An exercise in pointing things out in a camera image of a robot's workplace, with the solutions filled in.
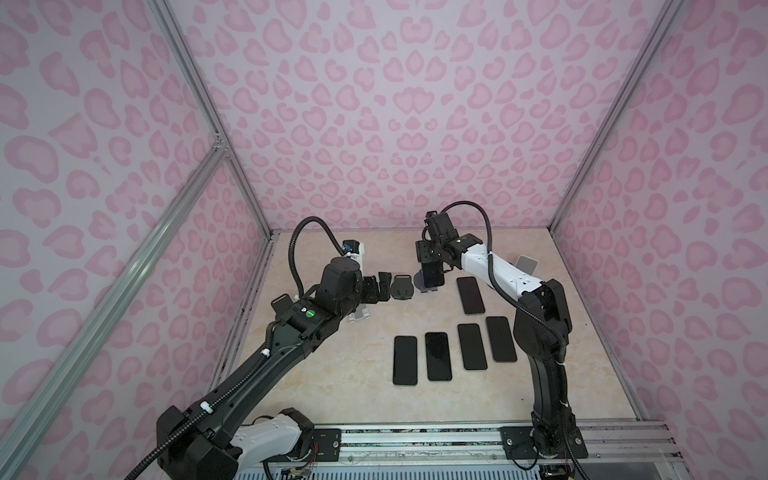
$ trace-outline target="vent grille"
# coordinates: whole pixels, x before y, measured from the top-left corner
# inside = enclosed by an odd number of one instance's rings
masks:
[[[273,468],[275,478],[280,478],[280,469]],[[237,480],[266,480],[261,468],[243,470]],[[541,480],[538,466],[524,471],[514,466],[450,467],[315,467],[308,480]]]

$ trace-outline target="metal mounting plate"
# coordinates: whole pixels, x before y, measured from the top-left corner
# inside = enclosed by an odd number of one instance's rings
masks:
[[[502,434],[502,447],[507,456],[507,460],[533,460],[538,457],[538,453],[533,449],[531,442],[531,427],[501,427],[499,432]],[[587,458],[587,444],[581,437],[581,433],[576,430],[572,437],[568,439],[576,458]],[[565,454],[560,454],[555,458],[565,458]]]
[[[314,429],[312,431],[312,443],[317,444],[316,462],[338,462],[341,450],[340,429]],[[275,455],[268,458],[268,462],[290,462],[285,455]]]

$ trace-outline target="beige table surface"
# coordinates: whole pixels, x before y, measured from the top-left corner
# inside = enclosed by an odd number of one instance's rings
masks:
[[[485,241],[484,230],[462,230]],[[338,232],[345,239],[363,242],[363,272],[377,275],[414,275],[414,243],[417,230]],[[290,233],[280,234],[274,255],[261,286],[260,297],[244,347],[243,362],[264,339],[266,325],[274,319],[270,301],[283,293],[296,294],[288,270]],[[494,229],[494,252],[514,263],[523,253],[539,261],[535,275],[560,281],[568,298],[573,332],[570,335],[566,369],[569,399],[578,419],[635,417],[616,373],[579,299],[563,261],[546,229]],[[308,289],[318,283],[324,266],[336,254],[324,232],[305,230],[296,245],[296,266]],[[517,347],[518,361],[496,363],[491,357],[485,316],[507,316],[510,326],[515,312],[490,287],[480,282],[485,315],[466,316],[458,297],[456,278],[466,272],[445,275],[438,292],[415,291],[411,300],[390,300],[370,305],[369,319],[342,321],[339,331],[318,350],[294,367],[253,410],[257,415],[275,415],[294,407],[315,423],[440,422],[530,419],[533,387],[528,357]],[[481,327],[488,369],[468,372],[462,364],[457,325],[478,323]],[[453,380],[430,382],[426,375],[424,334],[447,332]],[[419,383],[392,384],[392,351],[397,335],[419,340]]]

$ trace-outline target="wires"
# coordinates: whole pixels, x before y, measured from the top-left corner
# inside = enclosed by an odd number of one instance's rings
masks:
[[[271,415],[259,415],[255,419],[253,419],[253,421],[251,423],[244,423],[244,424],[241,425],[241,427],[252,427],[252,426],[256,425],[256,420],[258,420],[258,419],[271,420],[273,418],[275,418],[275,417],[273,417]]]
[[[517,447],[519,447],[520,445],[522,445],[522,444],[521,443],[513,443],[512,444],[512,448],[511,448],[511,451],[510,451],[511,456],[514,456],[515,449]],[[512,459],[512,463],[514,463],[517,468],[527,472],[529,470],[533,470],[536,467],[536,464],[538,463],[538,455],[536,455],[536,457],[533,459],[533,463],[531,463],[527,467],[524,467],[524,466],[520,465],[519,463],[517,463],[514,458]]]
[[[302,465],[302,467],[299,468],[299,470],[304,470],[307,466],[309,466],[310,464],[313,464],[315,460],[317,460],[317,451],[320,450],[320,446],[317,445],[316,443],[313,443],[310,446],[310,450],[312,451],[312,458],[310,458],[310,460],[307,463]]]
[[[339,252],[340,256],[343,257],[346,254],[346,251],[339,245],[336,237],[333,236],[333,232],[331,232],[331,229],[328,227],[328,224],[325,222],[325,220],[320,217],[307,217],[304,220],[301,220],[299,224],[296,225],[296,228],[293,229],[293,234],[290,236],[290,243],[288,243],[288,268],[290,269],[290,274],[293,276],[293,281],[296,282],[296,288],[299,290],[299,296],[304,295],[304,285],[301,283],[299,272],[296,271],[296,261],[294,260],[293,255],[296,251],[296,241],[299,239],[299,233],[301,233],[301,230],[306,227],[307,224],[312,222],[319,224],[323,230],[326,231],[328,238],[330,238],[331,243],[333,243],[333,248]]]

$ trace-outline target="phone screen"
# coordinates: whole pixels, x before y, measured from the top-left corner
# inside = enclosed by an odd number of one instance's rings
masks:
[[[392,383],[395,385],[412,386],[419,381],[416,349],[416,337],[395,337],[395,358],[392,364]]]
[[[488,326],[488,340],[491,343],[491,355],[494,362],[517,362],[515,342],[509,329],[509,320],[505,316],[489,316],[485,318]]]
[[[430,332],[424,335],[427,352],[427,378],[433,382],[448,382],[451,372],[451,353],[448,333]]]
[[[473,276],[460,276],[456,279],[456,283],[458,284],[458,296],[462,299],[464,314],[485,313],[485,304],[482,302],[477,279]]]
[[[480,325],[477,323],[460,323],[458,325],[458,344],[462,348],[464,370],[488,369]]]

